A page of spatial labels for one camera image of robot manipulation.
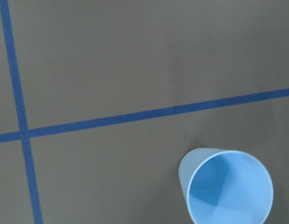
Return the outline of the light blue cup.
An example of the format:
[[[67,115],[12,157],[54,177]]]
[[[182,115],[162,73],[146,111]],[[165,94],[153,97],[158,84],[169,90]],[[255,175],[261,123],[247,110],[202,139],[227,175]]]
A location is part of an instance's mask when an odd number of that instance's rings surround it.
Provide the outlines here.
[[[178,175],[195,224],[263,224],[269,216],[272,179],[248,153],[197,148],[182,158]]]

